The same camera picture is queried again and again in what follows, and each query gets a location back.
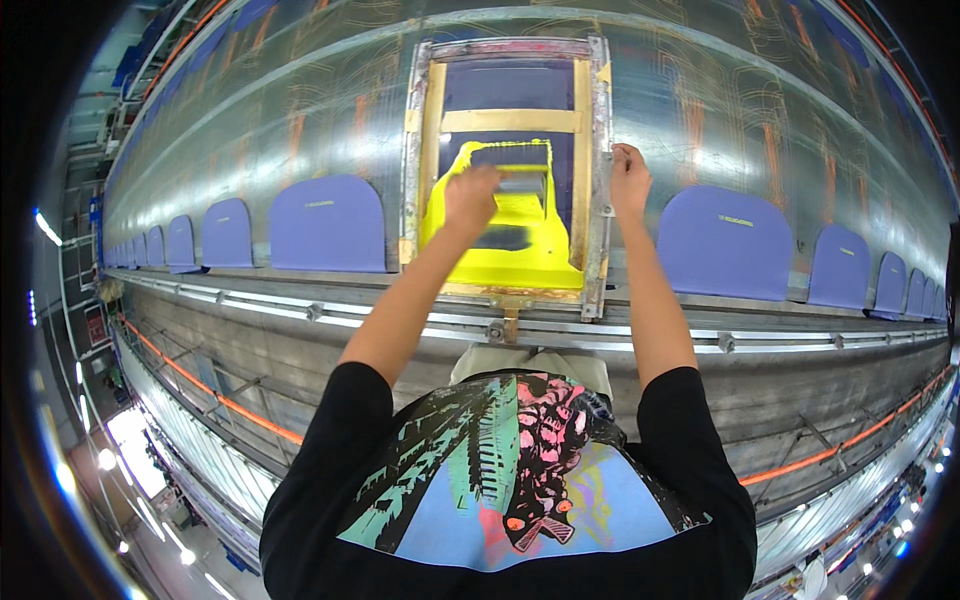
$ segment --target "black t-shirt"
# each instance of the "black t-shirt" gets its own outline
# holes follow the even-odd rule
[[[697,370],[647,386],[640,444],[604,396],[547,373],[481,373],[395,416],[347,363],[264,515],[275,600],[742,598],[756,516]]]

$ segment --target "hand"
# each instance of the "hand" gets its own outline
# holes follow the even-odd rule
[[[613,144],[610,202],[617,220],[643,221],[643,209],[653,182],[640,150],[630,144]]]
[[[496,214],[493,190],[500,183],[500,172],[486,164],[469,167],[446,183],[445,228],[453,228],[473,240],[480,237]]]

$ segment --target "khaki pants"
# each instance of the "khaki pants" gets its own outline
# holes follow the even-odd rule
[[[587,350],[518,348],[493,344],[473,344],[450,373],[450,385],[460,383],[479,372],[500,369],[529,369],[550,372],[574,379],[589,390],[613,400],[607,363]]]

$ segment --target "graphic print on t-shirt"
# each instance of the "graphic print on t-shirt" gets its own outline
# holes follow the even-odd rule
[[[607,402],[547,373],[442,388],[410,415],[347,506],[340,540],[497,571],[619,552],[709,522],[623,450]]]

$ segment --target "screen printing frame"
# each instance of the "screen printing frame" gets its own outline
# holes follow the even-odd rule
[[[574,108],[505,108],[443,112],[446,66],[487,58],[570,59]],[[420,221],[437,168],[442,132],[551,131],[573,134],[570,264],[584,273],[580,290],[447,283],[441,295],[485,299],[505,310],[578,310],[585,322],[603,316],[613,211],[608,180],[612,161],[610,49],[605,38],[491,37],[435,44],[414,51],[404,118],[403,208],[397,253],[401,268],[417,255]]]

